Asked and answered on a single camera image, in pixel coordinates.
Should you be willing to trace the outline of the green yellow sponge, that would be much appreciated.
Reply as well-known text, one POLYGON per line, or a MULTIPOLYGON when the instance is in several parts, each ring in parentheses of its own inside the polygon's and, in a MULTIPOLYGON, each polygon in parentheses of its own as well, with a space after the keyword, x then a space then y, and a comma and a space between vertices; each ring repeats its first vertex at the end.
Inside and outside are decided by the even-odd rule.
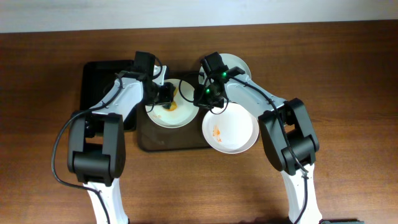
MULTIPOLYGON (((175 87, 174 88, 174 92, 173 92, 173 98, 175 98, 176 94, 177 94, 178 88, 175 87)), ((162 105, 163 109, 165 109, 166 111, 173 111, 177 108, 177 104, 175 102, 175 100, 173 100, 171 103, 168 103, 166 105, 162 105)))

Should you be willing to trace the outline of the white plate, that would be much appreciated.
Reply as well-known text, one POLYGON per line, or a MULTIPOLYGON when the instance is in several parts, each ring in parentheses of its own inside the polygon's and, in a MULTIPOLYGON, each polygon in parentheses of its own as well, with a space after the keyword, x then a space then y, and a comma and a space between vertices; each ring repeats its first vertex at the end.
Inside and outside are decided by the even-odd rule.
MULTIPOLYGON (((233 54, 220 54, 220 56, 223 63, 227 65, 228 68, 239 67, 245 71, 245 74, 252 78, 251 71, 244 60, 233 54)), ((201 73, 201 75, 198 76, 198 82, 199 84, 204 84, 206 78, 204 68, 200 67, 199 72, 201 73)))
POLYGON ((155 105, 153 110, 151 110, 151 106, 145 106, 145 111, 149 118, 161 127, 180 128, 195 118, 199 108, 181 96, 179 92, 180 88, 178 87, 180 83, 179 79, 167 79, 165 82, 170 82, 178 88, 177 94, 174 98, 177 108, 173 111, 166 111, 161 105, 155 105))
POLYGON ((225 104, 214 108, 202 121, 205 141, 215 150, 225 154, 238 154, 248 150, 259 137, 257 119, 241 105, 225 104))

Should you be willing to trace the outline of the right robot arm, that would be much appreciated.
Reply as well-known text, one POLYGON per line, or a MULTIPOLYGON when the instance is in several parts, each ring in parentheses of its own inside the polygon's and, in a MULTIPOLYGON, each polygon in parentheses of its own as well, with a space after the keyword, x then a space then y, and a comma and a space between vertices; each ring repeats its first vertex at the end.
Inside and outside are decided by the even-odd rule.
POLYGON ((266 157, 284 180, 289 221, 321 223, 313 181, 320 145, 304 103, 298 98, 287 101, 274 96, 248 75, 210 75, 195 87, 196 106, 220 108, 225 100, 257 118, 266 157))

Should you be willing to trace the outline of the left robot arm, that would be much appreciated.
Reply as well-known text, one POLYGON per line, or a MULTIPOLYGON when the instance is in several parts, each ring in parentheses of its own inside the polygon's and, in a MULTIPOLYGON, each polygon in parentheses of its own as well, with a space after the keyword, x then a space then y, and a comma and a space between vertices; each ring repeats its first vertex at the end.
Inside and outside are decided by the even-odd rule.
POLYGON ((88 192, 97 223, 129 223, 120 189, 126 163, 124 122, 141 103, 155 106, 172 101, 174 89, 165 76, 165 67, 153 72, 121 71, 99 102, 66 123, 67 167, 76 175, 77 188, 88 192))

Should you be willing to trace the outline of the brown serving tray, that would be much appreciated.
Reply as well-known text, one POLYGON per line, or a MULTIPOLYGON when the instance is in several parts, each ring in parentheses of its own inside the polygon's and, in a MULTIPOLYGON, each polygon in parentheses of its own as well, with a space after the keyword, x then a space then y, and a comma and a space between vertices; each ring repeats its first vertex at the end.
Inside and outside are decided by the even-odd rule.
MULTIPOLYGON (((194 86, 198 84, 196 75, 180 75, 169 79, 179 79, 178 87, 184 98, 193 99, 194 86)), ((155 124, 147 115, 145 106, 137 108, 137 143, 146 152, 179 151, 188 149, 212 148, 202 133, 202 121, 208 110, 198 110, 195 118, 180 128, 164 128, 155 124)))

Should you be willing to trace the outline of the black plastic tray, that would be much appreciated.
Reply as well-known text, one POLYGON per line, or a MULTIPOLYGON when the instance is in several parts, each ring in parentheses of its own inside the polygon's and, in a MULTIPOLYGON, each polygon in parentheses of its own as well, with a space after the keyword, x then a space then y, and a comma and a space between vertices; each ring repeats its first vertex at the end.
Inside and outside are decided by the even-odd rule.
MULTIPOLYGON (((115 73, 130 70, 133 60, 108 60, 88 62, 83 67, 83 77, 80 93, 80 110, 87 110, 102 105, 102 100, 114 86, 117 79, 115 73)), ((85 137, 94 137, 97 133, 103 134, 105 115, 89 114, 85 121, 85 137)), ((137 128, 137 110, 133 108, 128 115, 123 115, 124 131, 135 131, 137 128)))

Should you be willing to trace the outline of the white plate top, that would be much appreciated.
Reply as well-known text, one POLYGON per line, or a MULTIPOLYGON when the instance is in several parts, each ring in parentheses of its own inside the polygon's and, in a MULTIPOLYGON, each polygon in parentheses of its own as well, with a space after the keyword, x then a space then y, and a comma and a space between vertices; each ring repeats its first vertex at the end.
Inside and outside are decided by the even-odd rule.
MULTIPOLYGON (((245 74, 252 78, 251 71, 244 60, 233 54, 220 54, 220 56, 223 63, 227 65, 228 68, 239 67, 245 71, 245 74)), ((199 84, 204 84, 206 78, 204 68, 200 67, 199 72, 201 73, 201 75, 198 76, 198 82, 199 84)))

